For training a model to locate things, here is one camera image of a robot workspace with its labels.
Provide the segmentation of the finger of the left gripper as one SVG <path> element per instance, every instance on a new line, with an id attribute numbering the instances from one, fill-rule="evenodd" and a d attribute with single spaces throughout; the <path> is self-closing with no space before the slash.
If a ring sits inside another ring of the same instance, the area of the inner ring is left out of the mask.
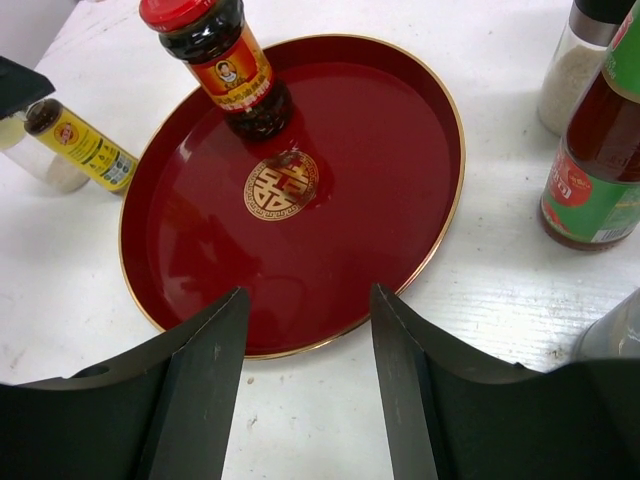
<path id="1" fill-rule="evenodd" d="M 0 119 L 10 117 L 55 92 L 44 75 L 1 57 Z"/>

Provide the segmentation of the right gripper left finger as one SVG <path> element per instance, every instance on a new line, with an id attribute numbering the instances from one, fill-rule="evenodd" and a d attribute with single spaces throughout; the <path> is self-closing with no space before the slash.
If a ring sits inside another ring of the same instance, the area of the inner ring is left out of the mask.
<path id="1" fill-rule="evenodd" d="M 2 477 L 220 478 L 249 308 L 236 288 L 71 377 L 3 386 Z"/>

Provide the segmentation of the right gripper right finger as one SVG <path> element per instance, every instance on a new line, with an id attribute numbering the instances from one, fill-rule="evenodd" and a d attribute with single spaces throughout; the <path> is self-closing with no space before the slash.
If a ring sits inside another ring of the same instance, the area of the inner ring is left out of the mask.
<path id="1" fill-rule="evenodd" d="M 549 372 L 493 357 L 370 292 L 372 337 L 397 479 L 635 479 L 639 363 Z"/>

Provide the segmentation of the cream-cap white shaker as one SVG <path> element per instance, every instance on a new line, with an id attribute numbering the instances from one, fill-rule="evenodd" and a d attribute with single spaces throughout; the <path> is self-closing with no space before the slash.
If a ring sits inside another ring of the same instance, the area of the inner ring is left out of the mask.
<path id="1" fill-rule="evenodd" d="M 29 135 L 20 115 L 1 120 L 1 153 L 58 193 L 67 194 L 83 187 L 89 177 Z"/>

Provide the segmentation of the small yellow-label oil bottle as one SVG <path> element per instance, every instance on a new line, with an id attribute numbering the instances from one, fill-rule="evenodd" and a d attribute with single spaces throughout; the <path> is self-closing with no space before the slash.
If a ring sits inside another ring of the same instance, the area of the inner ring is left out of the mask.
<path id="1" fill-rule="evenodd" d="M 128 189 L 138 160 L 58 100 L 29 106 L 24 128 L 107 191 L 123 194 Z"/>

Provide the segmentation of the red-lid chili sauce jar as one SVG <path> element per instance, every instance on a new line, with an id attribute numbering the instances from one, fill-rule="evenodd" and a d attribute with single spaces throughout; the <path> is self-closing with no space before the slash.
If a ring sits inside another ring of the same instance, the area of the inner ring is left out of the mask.
<path id="1" fill-rule="evenodd" d="M 236 135 L 263 141 L 290 122 L 291 93 L 247 26 L 241 0 L 145 0 L 139 14 Z"/>

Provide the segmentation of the yellow-cap red sauce bottle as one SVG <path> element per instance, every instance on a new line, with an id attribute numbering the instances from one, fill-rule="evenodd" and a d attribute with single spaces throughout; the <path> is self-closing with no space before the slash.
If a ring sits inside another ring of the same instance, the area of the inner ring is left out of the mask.
<path id="1" fill-rule="evenodd" d="M 639 226 L 639 3 L 572 112 L 540 198 L 546 233 L 608 249 Z"/>

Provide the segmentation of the grey-lid salt grinder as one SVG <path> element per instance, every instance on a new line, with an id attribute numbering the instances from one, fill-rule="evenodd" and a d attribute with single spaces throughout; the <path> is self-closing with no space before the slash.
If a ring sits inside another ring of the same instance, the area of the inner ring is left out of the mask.
<path id="1" fill-rule="evenodd" d="M 560 136 L 633 3 L 574 0 L 545 74 L 537 104 L 542 125 Z"/>

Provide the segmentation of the black-cap dark vinegar bottle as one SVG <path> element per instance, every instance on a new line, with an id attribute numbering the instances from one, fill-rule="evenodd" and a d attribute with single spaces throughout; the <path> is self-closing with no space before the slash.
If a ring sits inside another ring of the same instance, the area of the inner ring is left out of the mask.
<path id="1" fill-rule="evenodd" d="M 580 334 L 569 364 L 639 376 L 639 289 Z"/>

